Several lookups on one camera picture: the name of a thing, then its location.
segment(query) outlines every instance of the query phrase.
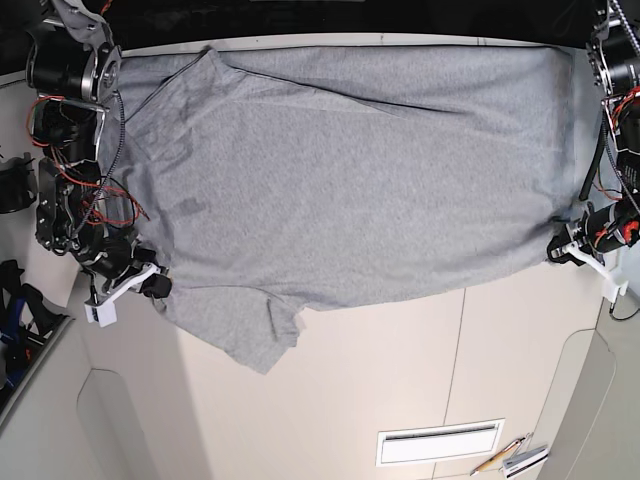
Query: gray t-shirt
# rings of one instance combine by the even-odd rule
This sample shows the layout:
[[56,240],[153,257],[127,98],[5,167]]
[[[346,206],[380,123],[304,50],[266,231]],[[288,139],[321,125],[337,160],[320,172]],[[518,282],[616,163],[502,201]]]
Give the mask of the gray t-shirt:
[[[193,58],[127,60],[128,115]],[[127,121],[116,172],[170,262],[168,318],[267,372],[305,306],[539,263],[576,188],[571,75],[551,48],[208,52]]]

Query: air vent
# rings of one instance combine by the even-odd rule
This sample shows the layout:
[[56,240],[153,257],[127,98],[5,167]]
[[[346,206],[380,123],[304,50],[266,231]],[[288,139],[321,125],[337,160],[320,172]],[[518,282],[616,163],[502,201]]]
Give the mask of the air vent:
[[378,434],[378,467],[444,462],[496,451],[504,419]]

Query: white panel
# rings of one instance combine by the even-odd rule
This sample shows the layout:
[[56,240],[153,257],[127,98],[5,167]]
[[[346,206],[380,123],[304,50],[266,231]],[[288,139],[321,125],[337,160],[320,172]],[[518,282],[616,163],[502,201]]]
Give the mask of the white panel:
[[[627,327],[626,322],[620,325]],[[633,335],[633,331],[628,327],[622,328],[620,334],[629,336]],[[637,349],[632,343],[626,348]],[[633,446],[627,450],[627,443],[638,438],[638,422],[633,418],[637,408],[629,396],[609,405],[608,420],[599,425],[602,436],[599,436],[598,445],[592,445],[596,448],[590,450],[585,449],[594,427],[599,423],[600,414],[607,406],[613,382],[617,379],[616,354],[596,332],[571,403],[551,447],[551,455],[540,473],[540,480],[638,478],[638,450]],[[637,361],[634,359],[628,368],[631,376],[627,378],[631,385],[637,385]]]
[[[519,480],[525,480],[526,477],[522,476]],[[464,475],[456,475],[455,477],[447,477],[447,480],[504,480],[504,475],[498,470],[488,470],[486,472],[480,472],[471,478],[467,472]]]
[[553,444],[580,378],[594,332],[581,330],[571,335],[564,344],[549,395],[531,439],[531,446]]
[[[499,448],[534,432],[565,342],[576,331],[595,327],[600,283],[589,269],[542,264],[468,288],[445,423],[504,417]],[[579,362],[573,368],[564,376],[575,382]],[[545,426],[552,433],[562,417],[548,418],[555,419]],[[483,460],[439,462],[434,478],[468,475]]]
[[272,48],[296,48],[317,46],[397,46],[397,45],[499,45],[509,47],[536,47],[539,44],[515,40],[486,39],[459,35],[435,35],[414,33],[303,33],[291,35],[260,35],[258,37],[221,38],[199,42],[177,43],[156,47],[137,48],[124,52],[125,57],[197,53],[213,47],[218,51],[264,50]]
[[78,395],[78,418],[110,480],[157,480],[144,432],[120,375],[91,370]]
[[442,425],[462,293],[307,310],[298,346],[268,375],[137,295],[120,299],[115,325],[83,328],[94,365],[124,378],[160,478],[427,479],[433,464],[376,468],[377,435]]
[[456,427],[382,432],[378,436],[377,464],[435,462],[490,454],[495,451],[503,424],[504,421],[499,420]]

